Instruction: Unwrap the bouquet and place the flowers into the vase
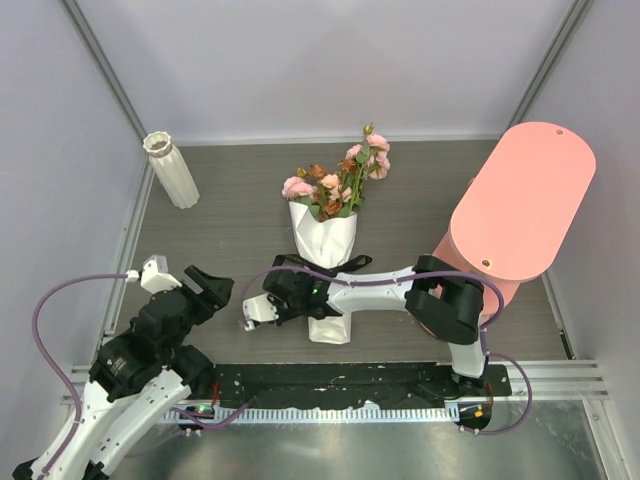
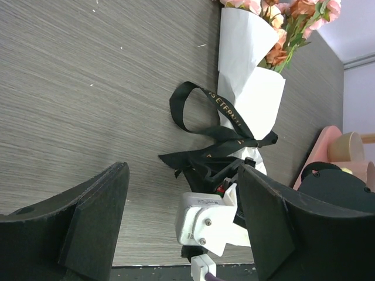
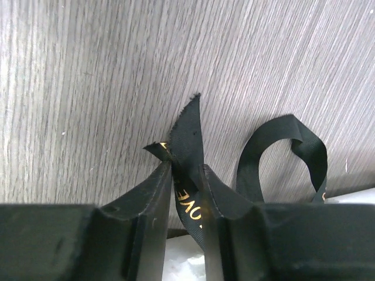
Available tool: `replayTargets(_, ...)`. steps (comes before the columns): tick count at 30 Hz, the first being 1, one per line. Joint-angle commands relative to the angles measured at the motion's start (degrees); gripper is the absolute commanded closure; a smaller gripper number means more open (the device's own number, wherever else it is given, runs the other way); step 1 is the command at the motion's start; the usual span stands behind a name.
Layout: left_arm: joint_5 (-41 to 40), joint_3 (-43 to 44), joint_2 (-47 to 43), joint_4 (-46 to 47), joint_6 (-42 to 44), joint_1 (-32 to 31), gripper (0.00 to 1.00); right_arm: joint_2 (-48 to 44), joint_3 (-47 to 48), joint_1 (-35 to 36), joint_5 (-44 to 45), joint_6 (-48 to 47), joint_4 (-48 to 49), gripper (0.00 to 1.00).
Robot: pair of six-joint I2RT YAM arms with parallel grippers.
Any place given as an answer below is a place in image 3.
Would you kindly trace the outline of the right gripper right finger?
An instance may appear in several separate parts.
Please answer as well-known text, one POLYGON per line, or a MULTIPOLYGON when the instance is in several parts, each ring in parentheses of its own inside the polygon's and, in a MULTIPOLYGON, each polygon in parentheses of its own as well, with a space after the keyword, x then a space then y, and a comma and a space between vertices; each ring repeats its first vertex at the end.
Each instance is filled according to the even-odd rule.
POLYGON ((200 167, 207 280, 272 280, 254 205, 200 167))

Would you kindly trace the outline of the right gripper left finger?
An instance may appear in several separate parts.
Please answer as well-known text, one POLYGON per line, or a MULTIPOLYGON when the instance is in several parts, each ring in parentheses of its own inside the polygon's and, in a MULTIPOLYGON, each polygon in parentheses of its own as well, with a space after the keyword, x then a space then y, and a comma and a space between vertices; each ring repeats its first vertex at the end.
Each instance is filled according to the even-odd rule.
POLYGON ((161 280, 171 187, 171 166, 164 162, 95 210, 87 231, 88 280, 161 280))

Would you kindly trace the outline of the black ribbon gold lettering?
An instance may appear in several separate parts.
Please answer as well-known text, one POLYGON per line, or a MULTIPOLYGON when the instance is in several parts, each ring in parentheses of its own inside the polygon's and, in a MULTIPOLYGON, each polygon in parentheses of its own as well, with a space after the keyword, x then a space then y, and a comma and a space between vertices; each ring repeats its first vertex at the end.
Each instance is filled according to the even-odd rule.
MULTIPOLYGON (((316 191, 313 202, 325 200, 328 155, 325 144, 294 115, 273 118, 258 127, 240 155, 235 191, 252 202, 264 200, 259 166, 265 150, 273 143, 289 139, 291 150, 308 167, 316 191)), ((144 147, 163 162, 172 165, 176 210, 188 234, 204 248, 201 220, 199 168, 204 163, 200 121, 200 95, 195 95, 174 123, 167 142, 144 147)))

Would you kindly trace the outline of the white wrapping paper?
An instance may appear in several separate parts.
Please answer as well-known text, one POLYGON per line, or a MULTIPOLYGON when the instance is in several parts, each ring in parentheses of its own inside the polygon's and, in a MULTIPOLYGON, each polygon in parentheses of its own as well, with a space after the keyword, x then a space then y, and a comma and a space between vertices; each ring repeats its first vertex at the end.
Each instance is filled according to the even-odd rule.
MULTIPOLYGON (((334 196, 326 204, 374 204, 374 188, 334 196)), ((162 280, 206 280, 204 253, 190 235, 166 240, 162 280)))

